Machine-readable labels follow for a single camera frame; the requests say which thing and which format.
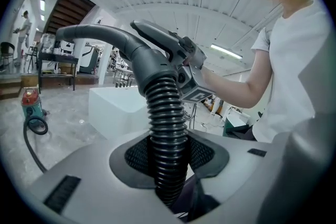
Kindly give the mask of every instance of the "ribbed hose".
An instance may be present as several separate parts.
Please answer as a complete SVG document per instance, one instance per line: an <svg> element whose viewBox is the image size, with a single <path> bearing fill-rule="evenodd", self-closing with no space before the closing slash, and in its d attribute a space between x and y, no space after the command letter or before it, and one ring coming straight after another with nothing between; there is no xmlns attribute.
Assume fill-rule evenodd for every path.
<svg viewBox="0 0 336 224"><path fill-rule="evenodd" d="M156 194L169 207L179 197L187 172L187 132L183 107L171 77L158 78L145 91Z"/></svg>

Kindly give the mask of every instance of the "white t-shirt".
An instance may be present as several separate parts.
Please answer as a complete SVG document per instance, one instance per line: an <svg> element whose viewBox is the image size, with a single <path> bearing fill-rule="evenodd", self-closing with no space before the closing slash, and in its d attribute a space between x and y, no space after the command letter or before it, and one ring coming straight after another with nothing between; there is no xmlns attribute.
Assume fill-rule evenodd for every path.
<svg viewBox="0 0 336 224"><path fill-rule="evenodd" d="M25 22L22 25L22 28L24 28L25 26L26 26L26 29L19 33L19 37L25 37L26 36L26 34L27 34L27 32L28 32L28 30L30 28L30 20L29 20L29 18L27 18L25 20Z"/></svg>
<svg viewBox="0 0 336 224"><path fill-rule="evenodd" d="M299 122L314 116L312 103L298 75L321 49L331 27L323 3L314 0L289 18L280 17L276 21L269 46L262 42L252 46L252 50L269 51L273 69L270 101L253 126L257 141L271 143L278 133L288 132Z"/></svg>

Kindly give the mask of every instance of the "white pedestal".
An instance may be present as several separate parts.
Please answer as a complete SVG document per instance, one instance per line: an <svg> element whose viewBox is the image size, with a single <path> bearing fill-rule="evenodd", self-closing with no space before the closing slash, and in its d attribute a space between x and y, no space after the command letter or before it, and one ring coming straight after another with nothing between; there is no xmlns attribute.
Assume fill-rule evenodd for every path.
<svg viewBox="0 0 336 224"><path fill-rule="evenodd" d="M138 87L92 88L89 93L89 122L107 139L149 129L145 97Z"/></svg>

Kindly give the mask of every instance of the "ceiling fixture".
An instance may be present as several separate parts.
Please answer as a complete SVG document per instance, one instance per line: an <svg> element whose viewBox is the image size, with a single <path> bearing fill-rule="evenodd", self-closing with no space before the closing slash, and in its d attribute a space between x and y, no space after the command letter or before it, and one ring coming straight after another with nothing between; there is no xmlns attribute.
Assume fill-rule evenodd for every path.
<svg viewBox="0 0 336 224"><path fill-rule="evenodd" d="M45 11L45 1L44 0L40 0L40 9L44 12Z"/></svg>
<svg viewBox="0 0 336 224"><path fill-rule="evenodd" d="M221 52L224 52L224 53L226 53L226 54L228 54L228 55L231 55L232 57L235 57L235 58L237 58L237 59L241 59L241 58L242 58L241 55L236 54L236 53L234 53L233 51L230 51L230 50L228 50L228 49L221 48L221 47L219 47L219 46L217 46L217 45L215 45L215 44L212 44L212 45L211 45L211 48L216 49L216 50L219 50L219 51L221 51Z"/></svg>

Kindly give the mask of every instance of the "floor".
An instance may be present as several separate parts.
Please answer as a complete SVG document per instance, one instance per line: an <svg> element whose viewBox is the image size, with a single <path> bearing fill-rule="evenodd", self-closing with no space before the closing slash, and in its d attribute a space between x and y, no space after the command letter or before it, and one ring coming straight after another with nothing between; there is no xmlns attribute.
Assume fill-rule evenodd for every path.
<svg viewBox="0 0 336 224"><path fill-rule="evenodd" d="M46 168L51 168L76 149L105 138L88 122L89 89L97 86L76 86L75 92L65 86L45 89L40 97L47 118L49 132L38 136L28 132L29 141ZM103 87L114 87L106 83ZM193 104L184 104L191 114ZM210 115L203 104L197 104L194 129L222 135L224 123L218 115ZM0 149L2 160L13 172L17 184L29 186L41 175L23 139L24 115L20 98L0 101Z"/></svg>

